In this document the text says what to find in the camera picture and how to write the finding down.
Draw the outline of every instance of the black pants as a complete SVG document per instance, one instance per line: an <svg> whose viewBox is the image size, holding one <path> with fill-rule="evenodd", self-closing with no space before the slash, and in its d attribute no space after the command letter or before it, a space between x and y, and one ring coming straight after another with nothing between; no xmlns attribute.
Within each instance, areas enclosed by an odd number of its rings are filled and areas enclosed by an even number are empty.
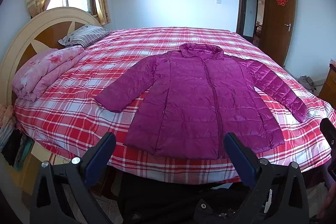
<svg viewBox="0 0 336 224"><path fill-rule="evenodd" d="M165 183L123 173L118 198L123 223L194 223L195 207L201 198L218 214L239 208L247 194L224 188L211 190L218 185Z"/></svg>

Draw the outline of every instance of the wooden dresser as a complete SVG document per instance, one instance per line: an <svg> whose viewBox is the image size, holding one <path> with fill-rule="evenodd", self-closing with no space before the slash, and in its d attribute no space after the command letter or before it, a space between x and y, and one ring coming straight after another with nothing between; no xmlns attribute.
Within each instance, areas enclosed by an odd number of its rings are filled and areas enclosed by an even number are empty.
<svg viewBox="0 0 336 224"><path fill-rule="evenodd" d="M336 67L333 64L329 64L329 67L328 76L318 97L336 109Z"/></svg>

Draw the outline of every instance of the red and white plaid blanket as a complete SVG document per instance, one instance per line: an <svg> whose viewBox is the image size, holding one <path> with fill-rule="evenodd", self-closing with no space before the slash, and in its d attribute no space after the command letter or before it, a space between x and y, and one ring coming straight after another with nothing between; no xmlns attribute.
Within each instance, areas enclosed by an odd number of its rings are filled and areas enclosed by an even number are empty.
<svg viewBox="0 0 336 224"><path fill-rule="evenodd" d="M280 165L296 161L301 170L309 170L330 158L330 147L319 130L322 118L336 123L330 104L306 91L251 43L226 30L168 27L115 31L88 47L87 55L54 82L40 99L33 103L17 100L17 120L43 147L68 159L83 156L110 131L116 135L117 146L109 163L122 171L186 184L238 181L228 159L171 159L124 146L129 125L147 92L121 113L109 112L94 100L95 95L142 58L176 50L186 42L217 45L226 54L266 64L307 105L308 114L300 124L284 106L256 89L277 119L285 139L285 144L260 153L258 157Z"/></svg>

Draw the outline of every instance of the headboard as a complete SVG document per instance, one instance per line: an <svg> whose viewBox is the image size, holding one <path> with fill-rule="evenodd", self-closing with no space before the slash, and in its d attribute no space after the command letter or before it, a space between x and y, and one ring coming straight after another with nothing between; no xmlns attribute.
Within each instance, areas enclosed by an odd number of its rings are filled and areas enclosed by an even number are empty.
<svg viewBox="0 0 336 224"><path fill-rule="evenodd" d="M58 40L83 25L99 22L87 12L72 7L54 8L31 19L11 42L0 66L0 103L13 105L12 80L19 68L38 52L62 49Z"/></svg>

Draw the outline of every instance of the jacket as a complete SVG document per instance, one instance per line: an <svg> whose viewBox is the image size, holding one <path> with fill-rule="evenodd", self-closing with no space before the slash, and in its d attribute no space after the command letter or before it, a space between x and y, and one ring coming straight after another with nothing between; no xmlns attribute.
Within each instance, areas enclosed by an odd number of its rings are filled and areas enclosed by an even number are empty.
<svg viewBox="0 0 336 224"><path fill-rule="evenodd" d="M284 143L258 87L303 122L307 108L266 65L186 43L179 51L140 60L95 97L121 112L147 90L124 144L154 155L187 159L227 157L223 136L234 132L255 153Z"/></svg>

